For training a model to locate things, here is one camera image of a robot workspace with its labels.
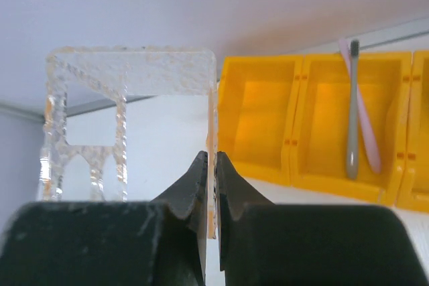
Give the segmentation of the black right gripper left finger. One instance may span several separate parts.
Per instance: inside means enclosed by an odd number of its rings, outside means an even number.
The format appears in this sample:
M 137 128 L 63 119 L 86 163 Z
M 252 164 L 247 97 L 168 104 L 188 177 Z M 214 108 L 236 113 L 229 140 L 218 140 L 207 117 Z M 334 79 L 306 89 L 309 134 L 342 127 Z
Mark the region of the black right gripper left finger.
M 2 285 L 204 285 L 207 154 L 152 201 L 32 202 L 1 236 Z

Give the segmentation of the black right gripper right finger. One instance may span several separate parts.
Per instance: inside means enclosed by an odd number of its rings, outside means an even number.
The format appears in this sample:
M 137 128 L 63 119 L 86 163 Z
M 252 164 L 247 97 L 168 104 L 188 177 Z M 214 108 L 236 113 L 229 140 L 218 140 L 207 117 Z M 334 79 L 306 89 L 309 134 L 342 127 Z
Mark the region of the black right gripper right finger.
M 217 155 L 227 285 L 427 285 L 402 221 L 372 205 L 274 204 Z

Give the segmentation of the clear acrylic toothbrush holder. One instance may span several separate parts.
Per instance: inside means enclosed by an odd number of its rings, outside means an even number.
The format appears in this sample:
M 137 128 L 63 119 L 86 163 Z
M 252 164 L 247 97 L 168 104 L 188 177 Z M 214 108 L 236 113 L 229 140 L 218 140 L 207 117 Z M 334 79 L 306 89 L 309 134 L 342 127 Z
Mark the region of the clear acrylic toothbrush holder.
M 39 200 L 132 201 L 208 154 L 214 238 L 217 62 L 202 48 L 63 47 L 46 57 Z

